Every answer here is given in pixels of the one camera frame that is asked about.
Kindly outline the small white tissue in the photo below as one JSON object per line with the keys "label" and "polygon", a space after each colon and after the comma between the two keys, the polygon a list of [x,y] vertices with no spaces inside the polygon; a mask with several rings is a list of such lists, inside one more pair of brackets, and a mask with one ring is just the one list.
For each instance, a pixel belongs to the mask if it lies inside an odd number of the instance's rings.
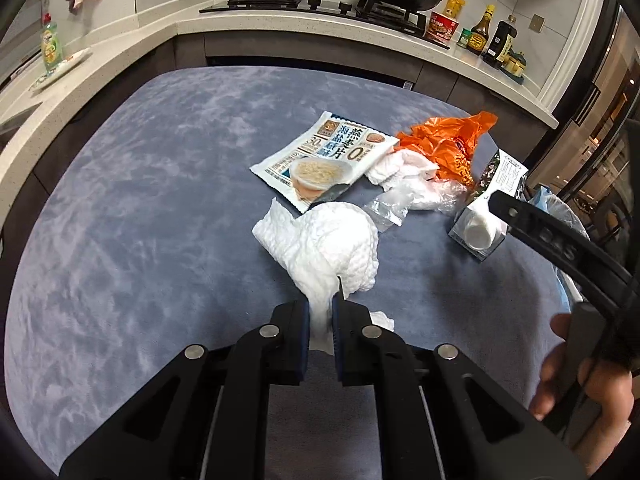
{"label": "small white tissue", "polygon": [[420,153],[404,148],[383,156],[366,172],[366,177],[371,184],[389,191],[407,178],[420,177],[431,180],[437,171],[437,164]]}

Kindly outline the small green spice jar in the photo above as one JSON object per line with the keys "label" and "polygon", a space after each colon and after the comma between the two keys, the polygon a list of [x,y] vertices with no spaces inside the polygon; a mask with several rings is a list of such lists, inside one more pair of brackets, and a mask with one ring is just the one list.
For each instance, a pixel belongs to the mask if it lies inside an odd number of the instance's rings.
{"label": "small green spice jar", "polygon": [[472,37],[472,32],[469,29],[462,29],[462,32],[458,38],[457,46],[466,49],[468,47],[469,41]]}

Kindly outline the white paper towel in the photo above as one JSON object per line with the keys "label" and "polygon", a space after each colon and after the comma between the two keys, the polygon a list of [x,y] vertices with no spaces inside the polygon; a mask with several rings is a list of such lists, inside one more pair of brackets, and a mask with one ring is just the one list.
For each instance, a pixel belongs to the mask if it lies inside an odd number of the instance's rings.
{"label": "white paper towel", "polygon": [[252,229],[307,298],[311,350],[332,356],[332,299],[367,292],[378,274],[378,229],[351,203],[315,206],[295,218],[277,200]]}

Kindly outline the green milk carton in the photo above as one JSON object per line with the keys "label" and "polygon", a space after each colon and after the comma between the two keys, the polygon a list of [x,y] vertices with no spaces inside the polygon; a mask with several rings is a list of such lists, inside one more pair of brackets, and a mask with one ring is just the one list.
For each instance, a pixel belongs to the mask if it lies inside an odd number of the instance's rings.
{"label": "green milk carton", "polygon": [[508,232],[506,222],[489,211],[489,199],[497,191],[521,198],[527,168],[498,148],[492,155],[464,207],[454,218],[449,237],[476,260],[484,261],[502,243]]}

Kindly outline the red instant noodle cup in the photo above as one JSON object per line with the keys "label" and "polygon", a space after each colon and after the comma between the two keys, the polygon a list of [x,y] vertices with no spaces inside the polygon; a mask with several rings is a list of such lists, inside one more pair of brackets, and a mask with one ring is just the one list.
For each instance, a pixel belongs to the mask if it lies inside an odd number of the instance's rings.
{"label": "red instant noodle cup", "polygon": [[425,37],[440,44],[449,44],[459,22],[446,14],[432,11],[428,21]]}

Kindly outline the green dish soap bottle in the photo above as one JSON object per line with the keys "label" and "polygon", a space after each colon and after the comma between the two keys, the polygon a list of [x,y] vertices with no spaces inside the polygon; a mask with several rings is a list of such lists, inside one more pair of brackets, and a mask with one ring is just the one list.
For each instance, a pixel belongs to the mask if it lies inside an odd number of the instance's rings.
{"label": "green dish soap bottle", "polygon": [[43,15],[42,24],[40,50],[44,68],[47,73],[51,73],[63,61],[63,48],[58,39],[58,25],[52,21],[50,13]]}

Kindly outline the clear plastic bag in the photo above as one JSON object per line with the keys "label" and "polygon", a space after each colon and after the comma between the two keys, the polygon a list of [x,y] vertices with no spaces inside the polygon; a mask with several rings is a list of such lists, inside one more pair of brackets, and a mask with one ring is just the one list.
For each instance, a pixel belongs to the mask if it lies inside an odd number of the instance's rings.
{"label": "clear plastic bag", "polygon": [[410,211],[437,211],[453,216],[468,193],[468,188],[457,180],[409,178],[376,196],[363,210],[376,228],[385,232],[392,226],[402,226]]}

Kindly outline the black gas stove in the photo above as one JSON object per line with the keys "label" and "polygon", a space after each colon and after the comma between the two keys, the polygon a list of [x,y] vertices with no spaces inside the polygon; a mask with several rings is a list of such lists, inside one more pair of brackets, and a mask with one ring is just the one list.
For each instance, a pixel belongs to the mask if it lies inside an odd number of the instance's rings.
{"label": "black gas stove", "polygon": [[428,18],[419,11],[411,11],[394,4],[374,0],[226,0],[206,6],[199,14],[239,11],[291,11],[338,16],[381,26],[403,34],[424,39],[430,44],[450,49],[444,40],[434,39],[427,33]]}

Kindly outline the oatmeal snack packet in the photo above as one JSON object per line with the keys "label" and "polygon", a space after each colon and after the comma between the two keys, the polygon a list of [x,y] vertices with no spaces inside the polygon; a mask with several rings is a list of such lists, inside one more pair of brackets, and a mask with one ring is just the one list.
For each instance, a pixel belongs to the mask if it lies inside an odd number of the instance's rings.
{"label": "oatmeal snack packet", "polygon": [[250,171],[303,214],[314,204],[335,200],[398,142],[326,110],[307,131]]}

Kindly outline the trash bin with plastic liner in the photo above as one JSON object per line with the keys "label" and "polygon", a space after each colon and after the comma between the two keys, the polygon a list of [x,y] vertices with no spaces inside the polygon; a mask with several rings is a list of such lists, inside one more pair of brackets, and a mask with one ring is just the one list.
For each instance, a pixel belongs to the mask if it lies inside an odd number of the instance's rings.
{"label": "trash bin with plastic liner", "polygon": [[[533,197],[530,198],[528,202],[543,212],[550,214],[550,216],[556,220],[566,224],[570,229],[578,232],[583,237],[589,238],[587,230],[582,225],[578,215],[574,213],[570,206],[560,200],[548,186],[538,185]],[[561,271],[557,266],[553,267],[553,271],[559,289],[562,311],[570,313],[573,311],[575,304],[584,300],[584,296],[582,296],[582,292],[570,276]]]}

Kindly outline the yellow seasoning packet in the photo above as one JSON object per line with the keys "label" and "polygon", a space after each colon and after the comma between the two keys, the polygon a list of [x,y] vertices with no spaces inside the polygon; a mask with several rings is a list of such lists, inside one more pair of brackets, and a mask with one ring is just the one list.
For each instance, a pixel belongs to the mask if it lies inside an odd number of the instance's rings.
{"label": "yellow seasoning packet", "polygon": [[447,0],[444,14],[448,16],[448,18],[456,20],[464,6],[465,0]]}

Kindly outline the dark soy sauce bottle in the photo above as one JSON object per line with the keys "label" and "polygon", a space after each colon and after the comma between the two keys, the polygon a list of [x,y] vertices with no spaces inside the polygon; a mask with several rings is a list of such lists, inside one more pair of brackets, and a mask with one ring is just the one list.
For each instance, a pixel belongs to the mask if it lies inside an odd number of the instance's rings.
{"label": "dark soy sauce bottle", "polygon": [[499,22],[495,35],[488,42],[483,61],[493,68],[499,68],[508,55],[518,31],[515,28],[516,16],[510,14]]}

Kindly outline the brown sauce bottle yellow cap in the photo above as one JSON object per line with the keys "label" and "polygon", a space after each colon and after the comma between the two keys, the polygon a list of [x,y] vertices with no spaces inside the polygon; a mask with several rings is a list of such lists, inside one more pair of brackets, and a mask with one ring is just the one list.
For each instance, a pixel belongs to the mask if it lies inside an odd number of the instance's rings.
{"label": "brown sauce bottle yellow cap", "polygon": [[495,10],[496,7],[493,4],[488,4],[480,21],[470,30],[471,35],[466,48],[475,55],[481,55],[486,47],[489,39],[490,22],[494,17]]}

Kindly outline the black framed glass door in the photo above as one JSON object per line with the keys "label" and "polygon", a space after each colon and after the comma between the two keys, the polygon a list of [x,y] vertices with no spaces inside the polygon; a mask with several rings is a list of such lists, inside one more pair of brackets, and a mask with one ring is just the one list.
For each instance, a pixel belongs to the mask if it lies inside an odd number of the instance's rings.
{"label": "black framed glass door", "polygon": [[639,34],[617,0],[604,0],[596,32],[559,102],[561,125],[528,179],[567,203],[606,246],[630,233],[632,191],[625,124],[639,117]]}

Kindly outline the orange plastic bag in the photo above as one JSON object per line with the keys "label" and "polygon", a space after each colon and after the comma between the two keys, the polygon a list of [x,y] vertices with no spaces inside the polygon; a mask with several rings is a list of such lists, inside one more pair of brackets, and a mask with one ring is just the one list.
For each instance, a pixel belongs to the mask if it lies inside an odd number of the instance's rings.
{"label": "orange plastic bag", "polygon": [[472,160],[480,137],[496,123],[495,114],[479,112],[469,117],[431,117],[398,132],[395,151],[418,153],[438,166],[439,180],[455,180],[472,188]]}

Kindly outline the teal condiment jar set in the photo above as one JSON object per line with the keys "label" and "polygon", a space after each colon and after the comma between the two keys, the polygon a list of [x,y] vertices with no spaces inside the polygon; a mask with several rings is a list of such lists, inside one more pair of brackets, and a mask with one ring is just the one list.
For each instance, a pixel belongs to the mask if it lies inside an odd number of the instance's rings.
{"label": "teal condiment jar set", "polygon": [[526,58],[524,58],[524,54],[510,50],[502,62],[500,70],[518,84],[524,84],[524,73],[526,70]]}

